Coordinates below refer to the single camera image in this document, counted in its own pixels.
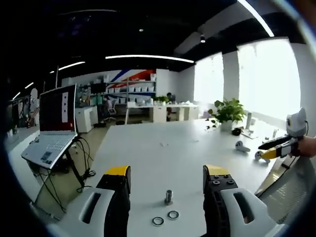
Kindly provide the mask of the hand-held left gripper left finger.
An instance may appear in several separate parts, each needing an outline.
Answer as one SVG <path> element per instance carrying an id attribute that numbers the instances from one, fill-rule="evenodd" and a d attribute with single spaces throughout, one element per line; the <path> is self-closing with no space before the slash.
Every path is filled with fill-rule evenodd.
<path id="1" fill-rule="evenodd" d="M 48 225 L 53 237 L 125 237 L 130 211 L 131 167 L 112 167 L 96 187 L 87 187 Z"/>

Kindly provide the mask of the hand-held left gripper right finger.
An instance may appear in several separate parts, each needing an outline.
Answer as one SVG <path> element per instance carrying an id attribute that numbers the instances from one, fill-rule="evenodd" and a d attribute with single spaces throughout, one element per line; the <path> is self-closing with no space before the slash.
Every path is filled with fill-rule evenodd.
<path id="1" fill-rule="evenodd" d="M 228 170 L 204 165 L 202 186 L 205 237 L 279 237 L 285 230 L 258 197 L 238 187 Z"/>

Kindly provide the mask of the person's right hand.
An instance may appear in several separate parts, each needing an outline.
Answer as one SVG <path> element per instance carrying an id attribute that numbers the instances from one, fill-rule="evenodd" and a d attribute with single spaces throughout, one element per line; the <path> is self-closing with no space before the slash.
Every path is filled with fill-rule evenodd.
<path id="1" fill-rule="evenodd" d="M 302 156 L 312 158 L 316 155 L 316 138 L 304 136 L 301 141 L 299 141 L 298 150 Z"/>

